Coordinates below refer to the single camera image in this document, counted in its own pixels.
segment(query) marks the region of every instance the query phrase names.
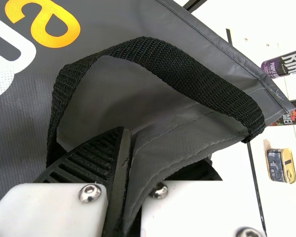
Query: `metal screw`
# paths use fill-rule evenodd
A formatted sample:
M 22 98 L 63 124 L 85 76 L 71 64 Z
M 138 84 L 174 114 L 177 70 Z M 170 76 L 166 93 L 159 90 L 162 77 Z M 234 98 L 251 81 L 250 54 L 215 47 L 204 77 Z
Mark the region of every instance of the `metal screw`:
M 155 199 L 163 199 L 167 197 L 168 193 L 168 186 L 160 182 L 156 185 L 156 187 L 153 188 L 149 196 Z
M 240 230 L 236 237 L 262 237 L 262 235 L 256 229 L 246 227 Z
M 101 195 L 101 188 L 95 184 L 88 184 L 79 191 L 79 200 L 81 202 L 92 202 Z

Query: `gray bag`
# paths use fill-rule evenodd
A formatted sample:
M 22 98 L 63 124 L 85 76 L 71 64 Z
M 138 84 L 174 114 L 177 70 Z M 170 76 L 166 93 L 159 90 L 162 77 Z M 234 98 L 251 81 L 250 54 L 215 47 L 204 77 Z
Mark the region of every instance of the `gray bag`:
M 70 151 L 123 126 L 132 133 L 128 231 L 157 182 L 248 142 L 293 108 L 171 0 L 0 1 L 0 199 L 44 170 L 47 137 L 53 162 L 57 128 Z

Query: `gray fabric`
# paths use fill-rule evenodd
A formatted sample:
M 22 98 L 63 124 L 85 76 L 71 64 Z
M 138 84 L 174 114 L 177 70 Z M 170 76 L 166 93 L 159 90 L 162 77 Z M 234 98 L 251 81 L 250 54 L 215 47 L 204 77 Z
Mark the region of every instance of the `gray fabric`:
M 33 181 L 44 169 L 51 92 L 59 70 L 135 37 L 167 41 L 250 94 L 261 107 L 267 125 L 293 109 L 265 73 L 171 0 L 54 2 L 81 25 L 79 37 L 57 49 L 38 44 L 30 34 L 31 23 L 40 11 L 38 5 L 24 6 L 26 17 L 12 24 L 4 14 L 5 2 L 0 1 L 0 20 L 37 50 L 32 64 L 16 74 L 10 88 L 0 96 L 0 198 L 16 184 Z M 61 34 L 64 27 L 52 19 L 46 30 Z M 1 55 L 17 58 L 18 52 L 9 49 L 0 43 Z M 125 209 L 127 230 L 154 183 L 246 136 L 237 121 L 210 112 L 140 66 L 104 57 L 77 88 L 61 121 L 59 142 L 70 150 L 116 126 L 132 131 L 134 161 Z

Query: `black nylon webbing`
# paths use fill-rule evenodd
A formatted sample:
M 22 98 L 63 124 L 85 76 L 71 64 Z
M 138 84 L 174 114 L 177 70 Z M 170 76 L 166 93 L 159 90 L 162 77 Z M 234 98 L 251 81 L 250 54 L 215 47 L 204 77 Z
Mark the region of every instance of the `black nylon webbing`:
M 80 80 L 102 56 L 126 59 L 158 76 L 181 94 L 219 113 L 234 117 L 247 127 L 249 142 L 263 132 L 264 116 L 257 103 L 194 58 L 159 39 L 139 37 L 66 65 L 57 76 L 52 94 L 47 137 L 47 166 L 56 161 L 57 126 Z

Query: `can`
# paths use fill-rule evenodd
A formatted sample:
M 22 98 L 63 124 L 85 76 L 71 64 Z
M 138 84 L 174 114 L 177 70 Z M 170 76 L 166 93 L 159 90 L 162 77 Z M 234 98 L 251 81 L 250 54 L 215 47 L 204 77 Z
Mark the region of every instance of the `can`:
M 270 149 L 266 151 L 266 163 L 269 177 L 272 181 L 292 184 L 296 181 L 296 173 L 292 151 L 285 149 Z
M 295 109 L 289 114 L 283 114 L 276 122 L 270 126 L 283 126 L 283 125 L 296 125 L 296 100 L 292 100 L 291 103 L 295 106 Z
M 296 73 L 296 51 L 264 61 L 263 71 L 272 79 Z

